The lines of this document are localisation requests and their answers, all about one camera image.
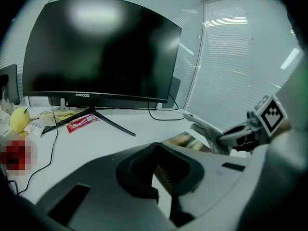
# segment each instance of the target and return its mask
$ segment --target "yellow fruit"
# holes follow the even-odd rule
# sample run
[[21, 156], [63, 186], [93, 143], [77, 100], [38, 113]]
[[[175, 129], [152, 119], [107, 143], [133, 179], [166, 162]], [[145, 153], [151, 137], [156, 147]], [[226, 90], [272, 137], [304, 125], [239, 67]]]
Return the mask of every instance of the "yellow fruit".
[[25, 129], [30, 121], [29, 112], [26, 110], [27, 108], [20, 107], [15, 109], [13, 114], [11, 115], [11, 128], [15, 132], [21, 132]]

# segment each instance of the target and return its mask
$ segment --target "white desk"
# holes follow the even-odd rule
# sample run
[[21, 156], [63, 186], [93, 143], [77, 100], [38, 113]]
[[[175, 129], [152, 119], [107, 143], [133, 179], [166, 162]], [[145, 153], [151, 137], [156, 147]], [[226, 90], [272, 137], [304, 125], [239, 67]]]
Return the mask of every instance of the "white desk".
[[[51, 111], [51, 108], [29, 108], [30, 116], [37, 116], [46, 110]], [[35, 174], [28, 190], [21, 196], [36, 204], [48, 189], [86, 162], [138, 145], [161, 142], [185, 131], [208, 146], [203, 136], [190, 129], [192, 122], [186, 119], [181, 121], [156, 121], [150, 117], [147, 110], [104, 110], [99, 112], [136, 133], [136, 137], [102, 121], [96, 121], [72, 133], [67, 131], [66, 126], [59, 128], [52, 164]], [[151, 111], [151, 114], [158, 119], [178, 119], [183, 117], [182, 113], [187, 112], [184, 110]], [[26, 140], [31, 141], [37, 150], [37, 161], [32, 163], [31, 171], [26, 171], [24, 176], [10, 175], [11, 180], [17, 181], [19, 191], [26, 188], [29, 177], [33, 172], [49, 163], [55, 136], [56, 130], [42, 135], [41, 138], [31, 134], [27, 136]]]

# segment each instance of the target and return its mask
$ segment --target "white wall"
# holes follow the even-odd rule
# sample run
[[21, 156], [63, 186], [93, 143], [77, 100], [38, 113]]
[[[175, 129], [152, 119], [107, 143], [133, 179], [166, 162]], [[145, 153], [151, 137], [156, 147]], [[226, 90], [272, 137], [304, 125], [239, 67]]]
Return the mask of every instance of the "white wall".
[[278, 0], [210, 0], [205, 4], [200, 68], [187, 110], [221, 130], [245, 121], [265, 95], [274, 95], [301, 53], [286, 9]]
[[[19, 69], [19, 89], [22, 92], [21, 74], [26, 44], [39, 12], [49, 0], [31, 0], [16, 17], [12, 25], [7, 42], [0, 51], [0, 67], [17, 63]], [[177, 103], [180, 108], [185, 105], [193, 81], [195, 66], [198, 60], [202, 22], [204, 16], [203, 0], [126, 0], [149, 8], [182, 28], [180, 48], [176, 61], [174, 77], [181, 80]], [[19, 49], [9, 53], [10, 49]], [[30, 97], [32, 106], [49, 106], [47, 98]]]

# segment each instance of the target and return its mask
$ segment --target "monitor stand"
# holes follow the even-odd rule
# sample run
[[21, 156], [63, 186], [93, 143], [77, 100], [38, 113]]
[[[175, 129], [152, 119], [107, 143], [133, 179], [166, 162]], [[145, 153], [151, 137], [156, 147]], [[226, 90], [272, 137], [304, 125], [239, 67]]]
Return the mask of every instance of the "monitor stand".
[[90, 114], [96, 116], [97, 118], [99, 118], [100, 120], [102, 120], [102, 121], [104, 121], [104, 122], [107, 122], [107, 123], [110, 124], [111, 126], [117, 128], [117, 129], [119, 129], [119, 130], [121, 130], [121, 131], [123, 131], [123, 132], [128, 133], [128, 134], [131, 135], [131, 136], [134, 136], [134, 137], [136, 136], [135, 133], [133, 133], [133, 132], [131, 132], [131, 131], [128, 131], [127, 129], [121, 127], [121, 126], [118, 125], [117, 123], [114, 123], [113, 121], [107, 119], [106, 117], [104, 117], [103, 115], [101, 115], [100, 113], [98, 113], [98, 112], [95, 110], [94, 107], [90, 107], [90, 108], [88, 108], [88, 109], [86, 109], [86, 110], [84, 110], [84, 111], [81, 111], [80, 113], [75, 114], [75, 115], [73, 115], [73, 116], [71, 116], [71, 117], [69, 117], [69, 118], [67, 118], [67, 119], [65, 119], [65, 120], [63, 120], [63, 121], [60, 121], [59, 123], [57, 123], [56, 126], [46, 127], [46, 128], [44, 129], [44, 131], [43, 131], [42, 134], [48, 133], [48, 132], [50, 132], [50, 131], [56, 129], [57, 127], [61, 127], [61, 126], [63, 126], [63, 125], [66, 125], [66, 124], [70, 123], [71, 121], [73, 121], [73, 120], [75, 120], [75, 119], [78, 119], [79, 117], [86, 116], [86, 115], [90, 115]]

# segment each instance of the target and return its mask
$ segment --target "computer monitor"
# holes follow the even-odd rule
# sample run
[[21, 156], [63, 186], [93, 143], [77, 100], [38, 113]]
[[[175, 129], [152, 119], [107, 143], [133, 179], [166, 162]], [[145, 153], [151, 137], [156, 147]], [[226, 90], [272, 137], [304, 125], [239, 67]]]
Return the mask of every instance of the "computer monitor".
[[26, 47], [25, 96], [166, 103], [181, 28], [123, 0], [45, 5]]
[[20, 104], [16, 64], [0, 69], [0, 99], [9, 100], [16, 105]]

